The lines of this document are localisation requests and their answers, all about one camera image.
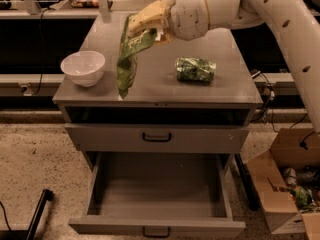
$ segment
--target white bowl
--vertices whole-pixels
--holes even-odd
[[[61,62],[62,72],[74,83],[89,87],[102,77],[105,57],[95,51],[80,51],[70,54]]]

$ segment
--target table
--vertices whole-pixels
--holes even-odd
[[[262,102],[230,31],[141,52],[122,101],[116,63],[126,17],[98,16],[81,47],[105,55],[103,78],[90,88],[66,78],[53,98],[92,169],[84,215],[69,224],[86,234],[238,235],[245,223],[232,219],[226,161],[241,151]],[[215,62],[214,80],[178,81],[174,62],[182,56]]]

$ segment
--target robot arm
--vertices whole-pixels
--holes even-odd
[[[150,27],[142,10],[129,23],[128,35]],[[315,131],[320,133],[320,26],[302,0],[164,0],[152,27],[162,41],[192,40],[224,27],[247,28],[265,22],[274,34]]]

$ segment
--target drawer handle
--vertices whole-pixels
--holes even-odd
[[[170,231],[171,231],[171,229],[170,229],[170,227],[168,227],[168,232],[165,235],[150,235],[150,234],[146,234],[146,228],[143,227],[142,228],[142,235],[147,238],[168,238],[170,236]]]
[[[147,142],[169,142],[172,138],[169,132],[167,136],[151,136],[146,133],[142,133],[142,139]]]

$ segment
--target cabinet drawer front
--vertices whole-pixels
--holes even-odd
[[[235,237],[245,223],[232,220],[218,155],[100,153],[81,218],[81,234]]]
[[[93,215],[70,219],[69,225],[79,234],[130,235],[147,238],[179,236],[234,238],[245,229],[245,223],[241,221],[215,219],[206,221],[203,219],[183,221],[110,220],[105,216]]]
[[[122,126],[67,124],[81,151],[238,153],[248,130],[180,126]]]

